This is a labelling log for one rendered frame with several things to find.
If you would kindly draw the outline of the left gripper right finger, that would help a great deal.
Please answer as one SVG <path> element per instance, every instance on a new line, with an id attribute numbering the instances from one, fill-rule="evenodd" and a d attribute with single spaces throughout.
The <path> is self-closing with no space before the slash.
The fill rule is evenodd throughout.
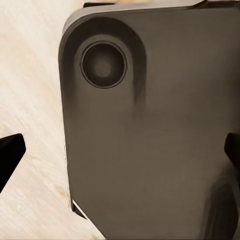
<path id="1" fill-rule="evenodd" d="M 228 133 L 224 151 L 240 173 L 240 135 Z"/>

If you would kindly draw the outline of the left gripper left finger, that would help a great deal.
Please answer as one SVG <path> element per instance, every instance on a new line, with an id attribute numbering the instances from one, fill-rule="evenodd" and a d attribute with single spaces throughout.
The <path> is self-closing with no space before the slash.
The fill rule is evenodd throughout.
<path id="1" fill-rule="evenodd" d="M 0 139 L 0 193 L 26 152 L 21 133 Z"/>

